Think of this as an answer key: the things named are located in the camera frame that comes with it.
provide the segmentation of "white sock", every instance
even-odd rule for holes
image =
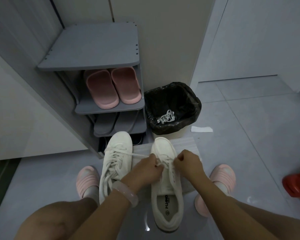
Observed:
[[[231,174],[231,171],[228,169],[228,168],[224,168],[224,170],[225,170],[225,172],[227,173],[227,174]],[[223,184],[223,183],[221,183],[221,182],[219,182],[219,181],[215,181],[215,182],[213,182],[223,193],[225,193],[227,196],[229,195],[229,192],[228,192],[228,189],[227,189],[227,187]]]
[[[84,172],[81,175],[81,178],[87,176],[90,173],[89,169],[85,169]],[[97,205],[99,205],[99,188],[97,186],[90,186],[86,189],[86,191],[83,194],[83,198],[92,198]]]

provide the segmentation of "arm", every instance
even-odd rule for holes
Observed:
[[[164,167],[156,166],[156,157],[151,154],[142,159],[130,173],[121,180],[135,194],[145,185],[159,180]],[[95,212],[78,228],[70,240],[76,239],[116,239],[124,217],[131,203],[113,190]]]
[[[197,155],[183,150],[174,165],[198,191],[224,239],[277,239],[212,183]]]

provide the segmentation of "person's left hand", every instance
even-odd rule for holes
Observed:
[[[158,181],[163,170],[163,165],[156,166],[156,156],[150,154],[149,157],[141,159],[141,161],[122,178],[121,182],[137,193],[142,187]]]

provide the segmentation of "piece of paper on floor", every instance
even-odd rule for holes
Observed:
[[[191,132],[213,132],[213,129],[211,127],[191,126]]]

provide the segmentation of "white sneaker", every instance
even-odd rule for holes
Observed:
[[[131,170],[132,140],[125,131],[115,133],[104,150],[100,177],[99,201],[104,202],[112,190],[112,183],[121,180]]]
[[[151,185],[154,221],[160,230],[173,232],[178,229],[183,216],[180,172],[173,165],[177,153],[170,141],[164,137],[155,139],[151,153],[164,165],[160,181]]]

